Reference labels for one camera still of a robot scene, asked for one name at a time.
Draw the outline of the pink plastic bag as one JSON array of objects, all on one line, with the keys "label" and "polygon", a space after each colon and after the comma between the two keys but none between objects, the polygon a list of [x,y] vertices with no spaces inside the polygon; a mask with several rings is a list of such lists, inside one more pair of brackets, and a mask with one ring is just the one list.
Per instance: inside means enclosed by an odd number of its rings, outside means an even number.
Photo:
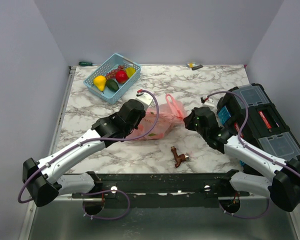
[{"label": "pink plastic bag", "polygon": [[159,105],[159,117],[154,128],[144,135],[154,124],[156,119],[156,108],[148,108],[145,117],[138,125],[138,129],[134,129],[133,132],[127,137],[127,139],[138,138],[138,140],[158,140],[164,138],[172,129],[177,125],[184,123],[183,119],[186,117],[186,110],[183,103],[175,98],[171,94],[165,95],[166,103]]}]

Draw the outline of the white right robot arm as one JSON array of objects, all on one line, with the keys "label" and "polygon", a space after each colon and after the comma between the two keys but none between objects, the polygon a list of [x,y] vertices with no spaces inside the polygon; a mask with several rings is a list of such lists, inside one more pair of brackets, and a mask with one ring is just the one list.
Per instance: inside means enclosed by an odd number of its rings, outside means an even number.
[{"label": "white right robot arm", "polygon": [[271,199],[280,209],[292,212],[300,204],[300,161],[285,160],[246,142],[219,126],[209,107],[195,107],[183,120],[185,128],[197,132],[214,150],[237,158],[260,175],[235,172],[220,183],[220,191],[231,196],[250,192]]}]

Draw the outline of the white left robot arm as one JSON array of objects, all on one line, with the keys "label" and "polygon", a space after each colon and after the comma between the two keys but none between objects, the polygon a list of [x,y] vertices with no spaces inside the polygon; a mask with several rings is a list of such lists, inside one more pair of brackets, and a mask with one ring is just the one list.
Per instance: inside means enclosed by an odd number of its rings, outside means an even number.
[{"label": "white left robot arm", "polygon": [[56,197],[84,193],[94,198],[100,194],[101,185],[93,172],[67,175],[72,167],[94,153],[128,137],[146,115],[151,100],[142,97],[125,102],[119,111],[98,119],[80,138],[58,152],[38,161],[29,158],[22,166],[22,190],[30,194],[37,207],[50,204]]}]

